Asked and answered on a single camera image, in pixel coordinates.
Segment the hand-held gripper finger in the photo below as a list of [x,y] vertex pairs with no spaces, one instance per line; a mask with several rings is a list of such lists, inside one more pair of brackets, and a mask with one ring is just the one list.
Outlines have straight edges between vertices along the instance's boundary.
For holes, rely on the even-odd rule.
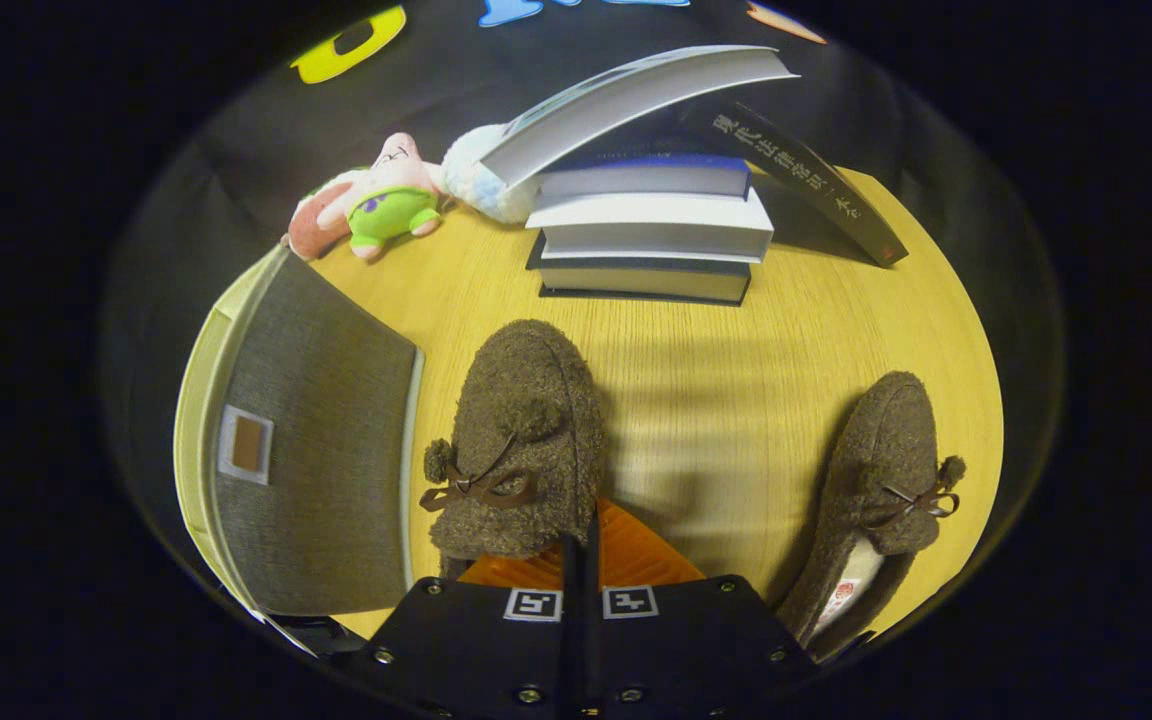
[[575,719],[585,548],[559,543],[559,591],[422,578],[353,653],[351,679],[401,719]]
[[740,575],[702,577],[616,505],[596,503],[585,697],[602,719],[767,719],[819,666]]

